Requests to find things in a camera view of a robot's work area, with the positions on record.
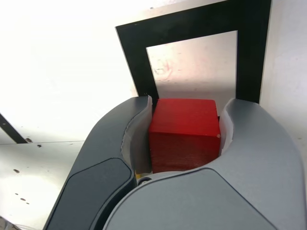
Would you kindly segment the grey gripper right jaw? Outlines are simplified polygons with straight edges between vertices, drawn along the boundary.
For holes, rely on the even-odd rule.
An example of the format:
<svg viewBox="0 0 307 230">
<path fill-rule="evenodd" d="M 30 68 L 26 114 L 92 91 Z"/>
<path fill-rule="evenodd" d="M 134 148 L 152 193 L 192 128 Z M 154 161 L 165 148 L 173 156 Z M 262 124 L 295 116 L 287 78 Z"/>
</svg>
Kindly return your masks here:
<svg viewBox="0 0 307 230">
<path fill-rule="evenodd" d="M 304 166 L 286 130 L 259 104 L 223 109 L 221 155 L 150 180 L 115 207 L 106 230 L 304 230 Z"/>
</svg>

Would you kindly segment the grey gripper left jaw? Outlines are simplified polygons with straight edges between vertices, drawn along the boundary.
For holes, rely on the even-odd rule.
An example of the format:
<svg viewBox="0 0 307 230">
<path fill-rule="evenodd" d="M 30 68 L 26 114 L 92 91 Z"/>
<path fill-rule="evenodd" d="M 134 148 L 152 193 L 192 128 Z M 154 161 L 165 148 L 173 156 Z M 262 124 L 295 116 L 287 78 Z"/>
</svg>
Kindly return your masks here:
<svg viewBox="0 0 307 230">
<path fill-rule="evenodd" d="M 101 230 L 117 203 L 150 173 L 152 98 L 133 97 L 87 136 L 47 219 L 47 230 Z"/>
</svg>

